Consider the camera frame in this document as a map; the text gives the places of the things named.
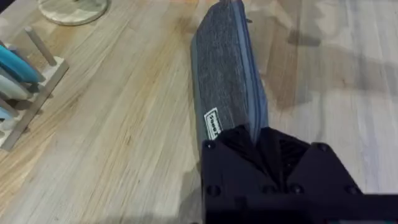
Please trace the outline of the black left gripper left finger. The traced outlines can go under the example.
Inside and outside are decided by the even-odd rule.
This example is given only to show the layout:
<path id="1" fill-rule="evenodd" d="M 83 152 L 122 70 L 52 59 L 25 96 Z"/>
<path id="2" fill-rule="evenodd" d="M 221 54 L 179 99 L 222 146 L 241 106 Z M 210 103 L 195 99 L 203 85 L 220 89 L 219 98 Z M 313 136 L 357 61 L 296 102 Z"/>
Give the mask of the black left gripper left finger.
<path id="1" fill-rule="evenodd" d="M 214 139 L 205 139 L 201 149 L 201 178 L 207 196 L 280 193 L 245 126 L 226 129 Z"/>

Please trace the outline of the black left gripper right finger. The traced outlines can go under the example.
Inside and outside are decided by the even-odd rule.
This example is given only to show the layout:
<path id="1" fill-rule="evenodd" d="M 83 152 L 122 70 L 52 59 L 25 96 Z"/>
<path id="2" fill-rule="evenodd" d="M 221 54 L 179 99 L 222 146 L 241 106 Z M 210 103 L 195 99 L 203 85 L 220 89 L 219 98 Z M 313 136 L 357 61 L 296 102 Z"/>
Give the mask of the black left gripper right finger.
<path id="1" fill-rule="evenodd" d="M 263 128 L 256 147 L 279 192 L 320 196 L 362 194 L 325 143 L 307 143 L 276 129 Z"/>

